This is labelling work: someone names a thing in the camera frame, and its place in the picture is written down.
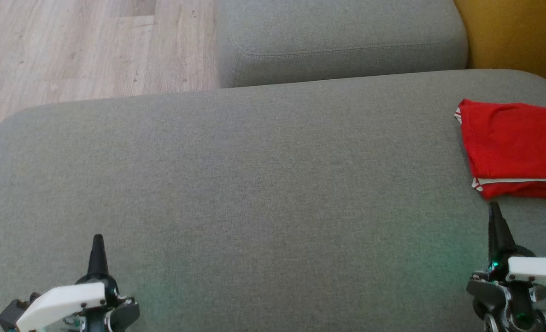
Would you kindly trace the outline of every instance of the red cloth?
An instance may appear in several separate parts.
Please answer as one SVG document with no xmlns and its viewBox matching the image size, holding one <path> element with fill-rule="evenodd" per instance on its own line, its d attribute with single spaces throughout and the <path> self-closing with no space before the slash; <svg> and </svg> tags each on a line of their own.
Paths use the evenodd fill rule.
<svg viewBox="0 0 546 332">
<path fill-rule="evenodd" d="M 474 187 L 481 187 L 484 198 L 546 198 L 546 107 L 464 99 L 458 113 L 471 173 L 479 183 Z"/>
</svg>

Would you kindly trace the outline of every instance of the gray fabric surface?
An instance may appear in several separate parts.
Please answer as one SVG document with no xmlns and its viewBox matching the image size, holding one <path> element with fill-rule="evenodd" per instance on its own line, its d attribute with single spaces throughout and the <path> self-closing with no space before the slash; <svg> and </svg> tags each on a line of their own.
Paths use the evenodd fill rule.
<svg viewBox="0 0 546 332">
<path fill-rule="evenodd" d="M 220 0 L 220 86 L 463 69 L 452 0 Z"/>
<path fill-rule="evenodd" d="M 546 106 L 518 71 L 443 71 L 37 107 L 0 126 L 0 311 L 75 282 L 92 236 L 142 331 L 456 331 L 487 204 L 459 101 Z M 546 200 L 500 199 L 546 255 Z"/>
</svg>

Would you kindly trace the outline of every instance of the red and white patterned fabric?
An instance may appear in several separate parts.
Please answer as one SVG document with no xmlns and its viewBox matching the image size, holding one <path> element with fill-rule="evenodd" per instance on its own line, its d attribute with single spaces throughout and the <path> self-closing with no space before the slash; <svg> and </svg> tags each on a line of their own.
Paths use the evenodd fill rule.
<svg viewBox="0 0 546 332">
<path fill-rule="evenodd" d="M 485 199 L 546 198 L 546 107 L 464 99 L 455 113 L 473 175 Z"/>
</svg>

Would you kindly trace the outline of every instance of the folded garment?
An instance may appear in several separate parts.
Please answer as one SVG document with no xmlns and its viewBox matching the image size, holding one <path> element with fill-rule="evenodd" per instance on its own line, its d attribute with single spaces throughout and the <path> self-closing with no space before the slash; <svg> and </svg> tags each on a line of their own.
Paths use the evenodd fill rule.
<svg viewBox="0 0 546 332">
<path fill-rule="evenodd" d="M 455 116 L 472 187 L 485 199 L 501 194 L 546 198 L 546 107 L 464 99 Z"/>
</svg>

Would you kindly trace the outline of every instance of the robotic arm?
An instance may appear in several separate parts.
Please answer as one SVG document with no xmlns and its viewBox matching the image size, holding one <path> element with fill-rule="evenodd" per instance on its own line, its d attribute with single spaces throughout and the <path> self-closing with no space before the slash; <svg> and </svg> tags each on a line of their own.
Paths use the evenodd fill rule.
<svg viewBox="0 0 546 332">
<path fill-rule="evenodd" d="M 0 315 L 0 326 L 5 332 L 44 331 L 64 320 L 71 332 L 124 332 L 139 316 L 138 302 L 119 295 L 109 275 L 103 236 L 97 234 L 87 275 L 76 285 L 56 287 L 42 296 L 33 293 L 28 302 L 13 300 Z"/>
<path fill-rule="evenodd" d="M 515 244 L 500 206 L 490 204 L 487 271 L 472 274 L 467 292 L 486 332 L 546 332 L 546 258 Z"/>
</svg>

